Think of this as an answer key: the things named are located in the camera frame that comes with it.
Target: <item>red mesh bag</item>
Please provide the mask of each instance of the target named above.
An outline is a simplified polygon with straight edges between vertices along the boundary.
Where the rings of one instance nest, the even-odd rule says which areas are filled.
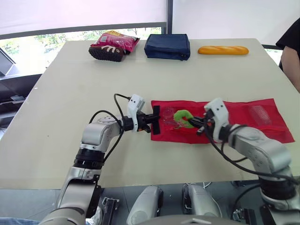
[[[151,101],[152,107],[160,106],[159,127],[160,134],[151,133],[151,140],[179,143],[209,143],[202,134],[196,134],[197,128],[178,127],[173,115],[178,110],[189,110],[193,116],[203,117],[204,106],[208,102],[193,101]],[[224,102],[229,112],[230,124],[246,124],[261,130],[268,138],[281,143],[294,142],[293,136],[281,117],[274,99],[253,102]]]

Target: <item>green toy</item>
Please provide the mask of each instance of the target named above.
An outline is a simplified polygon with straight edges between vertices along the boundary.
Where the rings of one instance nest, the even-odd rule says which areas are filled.
[[[183,118],[192,119],[194,118],[193,115],[188,110],[178,110],[173,118],[177,123],[183,124],[185,128],[194,128],[187,120],[184,120]]]

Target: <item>white curtain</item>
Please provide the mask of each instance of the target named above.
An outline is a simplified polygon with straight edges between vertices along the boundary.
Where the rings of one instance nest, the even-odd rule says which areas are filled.
[[[0,35],[55,28],[166,22],[166,0],[2,0]]]
[[[173,0],[172,32],[275,45],[299,17],[300,0]]]

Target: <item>navy blue bag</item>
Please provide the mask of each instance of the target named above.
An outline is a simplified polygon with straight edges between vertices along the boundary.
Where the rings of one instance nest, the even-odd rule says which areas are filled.
[[[191,52],[186,34],[150,34],[145,45],[148,58],[188,60]]]

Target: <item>red packaging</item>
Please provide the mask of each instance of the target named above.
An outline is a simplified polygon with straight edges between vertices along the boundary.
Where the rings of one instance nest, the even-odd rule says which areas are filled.
[[[178,110],[189,110],[193,116],[203,117],[208,102],[193,101],[151,101],[152,107],[160,106],[160,134],[151,133],[151,140],[178,143],[209,143],[205,134],[198,136],[197,128],[178,128],[173,115]],[[229,112],[230,124],[246,124],[261,130],[268,138],[281,143],[294,142],[285,121],[281,117],[274,99],[253,102],[224,102]]]
[[[139,40],[140,39],[137,37],[127,36],[111,30],[102,34],[98,41],[94,44],[91,44],[90,46],[93,47],[111,45],[114,47],[122,48],[130,53],[134,50]]]

